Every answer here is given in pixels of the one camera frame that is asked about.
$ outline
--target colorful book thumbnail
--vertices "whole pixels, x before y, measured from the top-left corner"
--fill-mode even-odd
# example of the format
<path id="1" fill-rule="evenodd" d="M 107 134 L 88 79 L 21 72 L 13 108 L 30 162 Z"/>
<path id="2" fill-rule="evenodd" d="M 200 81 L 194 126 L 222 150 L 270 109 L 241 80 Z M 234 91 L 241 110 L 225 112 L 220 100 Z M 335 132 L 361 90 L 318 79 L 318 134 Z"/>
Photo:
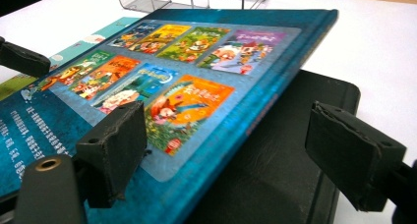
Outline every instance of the colorful book thumbnail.
<path id="1" fill-rule="evenodd" d="M 143 23 L 139 26 L 121 34 L 114 40 L 108 43 L 110 46 L 129 48 L 136 42 L 142 40 L 151 32 L 161 27 L 159 24 Z"/>
<path id="2" fill-rule="evenodd" d="M 120 105 L 141 100 L 144 103 L 165 84 L 171 83 L 177 72 L 145 63 L 137 73 L 116 89 L 103 95 L 94 107 L 109 114 Z"/>
<path id="3" fill-rule="evenodd" d="M 173 156 L 234 88 L 183 76 L 145 112 L 148 142 Z"/>
<path id="4" fill-rule="evenodd" d="M 113 56 L 113 53 L 96 50 L 86 58 L 76 62 L 74 65 L 60 71 L 58 74 L 44 79 L 39 83 L 38 88 L 44 91 L 56 83 L 71 85 L 84 78 Z"/>
<path id="5" fill-rule="evenodd" d="M 70 86 L 70 90 L 87 100 L 105 91 L 130 73 L 141 61 L 117 55 L 95 71 Z"/>
<path id="6" fill-rule="evenodd" d="M 198 66 L 249 75 L 283 39 L 284 32 L 237 29 Z"/>
<path id="7" fill-rule="evenodd" d="M 129 49 L 146 54 L 153 54 L 165 45 L 171 43 L 176 37 L 187 31 L 190 26 L 164 25 L 149 36 L 132 45 Z"/>
<path id="8" fill-rule="evenodd" d="M 196 27 L 192 32 L 182 37 L 175 44 L 168 46 L 156 57 L 192 63 L 228 32 L 230 32 L 228 28 Z"/>

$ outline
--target book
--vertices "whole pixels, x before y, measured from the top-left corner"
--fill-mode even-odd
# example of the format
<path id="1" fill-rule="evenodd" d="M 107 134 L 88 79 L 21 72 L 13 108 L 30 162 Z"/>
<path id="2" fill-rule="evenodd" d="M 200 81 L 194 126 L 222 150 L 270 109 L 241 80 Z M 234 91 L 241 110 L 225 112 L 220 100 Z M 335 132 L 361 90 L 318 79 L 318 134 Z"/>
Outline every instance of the book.
<path id="1" fill-rule="evenodd" d="M 46 76 L 23 89 L 30 94 L 30 100 L 16 92 L 0 102 L 0 129 L 5 132 L 0 142 L 9 142 L 0 144 L 4 161 L 0 171 L 5 174 L 0 180 L 0 194 L 18 189 L 22 175 L 19 172 L 35 159 L 56 153 L 74 155 L 77 140 L 107 115 L 111 103 L 120 105 L 140 99 L 140 91 L 144 93 L 158 79 L 157 91 L 142 98 L 149 138 L 152 137 L 151 154 L 132 178 L 126 200 L 117 201 L 110 209 L 87 207 L 87 216 L 92 223 L 182 222 L 291 83 L 336 18 L 336 10 L 157 10 L 147 15 L 50 73 L 59 76 L 73 65 L 88 62 L 96 51 L 112 53 L 114 57 L 96 67 L 97 75 L 89 74 L 85 77 L 89 79 L 73 83 L 90 86 L 81 93 L 85 97 L 60 82 L 41 90 L 42 81 L 50 77 Z M 112 46 L 124 33 L 131 34 L 144 24 L 158 24 L 160 28 L 137 42 L 134 38 L 130 47 Z M 204 35 L 199 33 L 192 40 L 190 34 L 196 28 L 215 29 L 221 34 L 202 38 Z M 237 46 L 251 48 L 245 50 L 250 54 L 244 66 L 254 65 L 252 62 L 257 60 L 252 68 L 243 68 L 243 74 L 199 67 L 210 54 L 227 45 L 227 41 L 230 43 L 238 30 L 253 38 L 262 37 L 259 33 L 276 33 L 273 37 L 278 41 L 252 41 L 255 44 L 249 42 L 251 45 L 246 46 L 246 40 L 240 40 Z M 192 61 L 179 57 L 188 54 L 179 50 L 182 41 L 187 41 L 185 49 L 200 51 L 193 53 Z M 136 61 L 121 73 L 107 75 L 106 68 L 113 58 Z M 140 74 L 149 66 L 163 74 Z M 135 79 L 143 86 L 138 91 L 133 86 Z M 125 92 L 116 96 L 123 89 Z M 103 112 L 99 107 L 106 99 L 110 104 L 106 103 Z"/>

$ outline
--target book cover illustration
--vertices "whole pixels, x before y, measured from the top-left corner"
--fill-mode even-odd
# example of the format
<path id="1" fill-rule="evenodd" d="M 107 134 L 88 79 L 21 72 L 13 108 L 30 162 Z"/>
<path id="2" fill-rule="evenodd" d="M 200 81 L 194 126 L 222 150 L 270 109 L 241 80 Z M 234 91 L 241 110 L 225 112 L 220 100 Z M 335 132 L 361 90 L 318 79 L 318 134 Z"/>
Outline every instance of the book cover illustration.
<path id="1" fill-rule="evenodd" d="M 192 63 L 228 32 L 228 28 L 196 27 L 156 57 Z"/>
<path id="2" fill-rule="evenodd" d="M 183 76 L 147 107 L 148 142 L 174 156 L 233 90 L 228 85 Z"/>
<path id="3" fill-rule="evenodd" d="M 132 45 L 134 45 L 136 42 L 142 40 L 149 33 L 158 29 L 159 27 L 161 27 L 161 25 L 159 24 L 150 24 L 150 23 L 140 24 L 139 26 L 121 34 L 119 37 L 109 42 L 108 45 L 114 46 L 114 47 L 129 48 Z"/>
<path id="4" fill-rule="evenodd" d="M 102 65 L 113 56 L 114 54 L 112 53 L 105 52 L 102 50 L 96 50 L 86 58 L 62 70 L 60 73 L 41 81 L 38 84 L 38 89 L 44 91 L 46 89 L 49 89 L 56 83 L 71 85 L 77 82 L 78 80 L 84 78 L 86 75 L 91 73 L 98 66 Z"/>
<path id="5" fill-rule="evenodd" d="M 49 60 L 51 61 L 50 72 L 64 65 L 68 61 L 73 60 L 78 55 L 84 53 L 85 51 L 89 50 L 93 46 L 97 45 L 105 38 L 111 36 L 112 34 L 116 33 L 119 30 L 122 30 L 123 28 L 129 26 L 130 24 L 132 24 L 133 22 L 137 20 L 138 20 L 137 18 L 128 18 L 128 17 L 121 18 L 113 22 L 112 24 L 96 31 L 95 33 L 89 36 L 86 36 L 82 40 L 78 41 L 77 43 L 74 43 L 73 45 L 60 51 L 59 53 L 51 56 L 49 58 Z M 32 84 L 36 80 L 37 78 L 35 77 L 31 77 L 25 74 L 18 74 L 15 77 L 1 83 L 0 84 L 0 100 L 8 97 L 12 93 L 22 89 L 23 87 L 29 84 Z"/>
<path id="6" fill-rule="evenodd" d="M 284 36 L 278 31 L 238 29 L 198 66 L 249 75 Z"/>
<path id="7" fill-rule="evenodd" d="M 116 107 L 132 101 L 147 103 L 151 96 L 165 84 L 171 83 L 177 75 L 173 70 L 145 63 L 133 77 L 100 97 L 94 107 L 109 114 Z"/>
<path id="8" fill-rule="evenodd" d="M 90 100 L 129 74 L 140 63 L 140 60 L 117 55 L 77 83 L 72 84 L 70 90 Z"/>
<path id="9" fill-rule="evenodd" d="M 165 45 L 172 42 L 176 37 L 183 34 L 191 26 L 164 25 L 149 36 L 130 47 L 130 50 L 146 54 L 153 54 Z"/>

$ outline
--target white surface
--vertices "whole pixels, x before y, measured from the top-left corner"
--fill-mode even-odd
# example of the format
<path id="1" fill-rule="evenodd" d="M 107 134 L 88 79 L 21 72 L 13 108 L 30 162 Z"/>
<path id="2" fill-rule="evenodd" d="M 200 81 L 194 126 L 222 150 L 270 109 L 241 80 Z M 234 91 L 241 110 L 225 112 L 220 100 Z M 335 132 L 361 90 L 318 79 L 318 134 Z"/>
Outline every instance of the white surface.
<path id="1" fill-rule="evenodd" d="M 213 8 L 227 2 L 210 0 Z M 267 0 L 268 9 L 337 9 L 339 19 L 303 69 L 356 84 L 357 117 L 408 147 L 417 159 L 417 5 L 373 0 Z M 0 36 L 51 56 L 121 17 L 118 0 L 43 0 L 0 18 Z M 0 83 L 16 72 L 0 66 Z M 356 212 L 341 195 L 335 224 L 390 223 L 383 213 Z"/>

